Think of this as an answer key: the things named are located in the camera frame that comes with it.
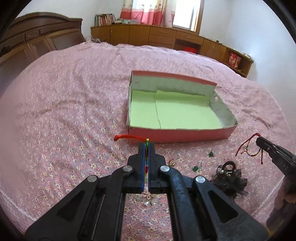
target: red bag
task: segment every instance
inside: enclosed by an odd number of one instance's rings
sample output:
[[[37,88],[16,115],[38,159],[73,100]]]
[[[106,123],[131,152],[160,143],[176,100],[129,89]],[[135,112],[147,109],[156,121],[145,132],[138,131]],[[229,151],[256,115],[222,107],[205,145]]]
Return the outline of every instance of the red bag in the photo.
[[[229,55],[229,62],[228,62],[228,64],[229,64],[231,67],[237,69],[237,67],[238,67],[238,65],[239,65],[239,63],[240,63],[240,61],[241,61],[241,57],[239,57],[237,54],[235,54],[235,53],[231,53],[231,54]]]

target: pink floral bedspread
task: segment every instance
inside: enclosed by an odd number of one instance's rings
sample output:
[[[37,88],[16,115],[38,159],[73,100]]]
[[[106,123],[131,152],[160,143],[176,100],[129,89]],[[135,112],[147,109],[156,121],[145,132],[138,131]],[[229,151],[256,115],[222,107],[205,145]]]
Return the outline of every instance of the pink floral bedspread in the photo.
[[[264,223],[283,175],[264,154],[234,156],[253,133],[295,151],[289,127],[273,97],[260,85],[207,57],[151,46],[85,43],[50,52],[28,66],[0,99],[0,204],[21,231],[53,207],[88,175],[103,177],[124,166],[137,145],[113,141],[126,127],[131,71],[185,74],[218,83],[217,93],[239,126],[229,139],[156,144],[156,152],[194,177],[215,173],[226,159],[248,178],[247,196],[236,203]],[[211,149],[215,157],[208,157]],[[257,148],[254,143],[250,151]],[[172,240],[165,195],[143,206],[128,195],[122,240]]]

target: green charm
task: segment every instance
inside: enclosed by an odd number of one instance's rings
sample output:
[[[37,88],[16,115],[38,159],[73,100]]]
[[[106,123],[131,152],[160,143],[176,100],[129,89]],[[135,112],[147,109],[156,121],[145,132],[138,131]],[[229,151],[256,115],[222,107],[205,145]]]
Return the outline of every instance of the green charm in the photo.
[[[215,153],[213,150],[211,150],[211,152],[209,153],[209,157],[214,157],[215,156]]]
[[[194,172],[197,172],[198,170],[200,170],[200,167],[198,167],[198,166],[194,166],[194,167],[192,168],[192,171],[194,171]]]

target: black hair tie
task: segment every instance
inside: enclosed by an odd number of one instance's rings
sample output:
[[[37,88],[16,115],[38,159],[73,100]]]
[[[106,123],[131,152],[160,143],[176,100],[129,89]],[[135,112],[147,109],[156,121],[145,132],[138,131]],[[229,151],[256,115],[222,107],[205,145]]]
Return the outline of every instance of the black hair tie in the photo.
[[[223,191],[227,196],[236,198],[239,194],[246,195],[244,188],[247,186],[247,179],[241,178],[241,169],[236,169],[233,161],[227,161],[217,168],[216,175],[211,180],[212,184]]]

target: curtain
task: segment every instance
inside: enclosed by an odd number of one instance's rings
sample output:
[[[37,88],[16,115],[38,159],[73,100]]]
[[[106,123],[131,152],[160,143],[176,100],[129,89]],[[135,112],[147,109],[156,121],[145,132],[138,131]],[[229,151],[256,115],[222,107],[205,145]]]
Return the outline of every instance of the curtain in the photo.
[[[124,0],[120,18],[137,19],[142,24],[172,27],[176,0]]]

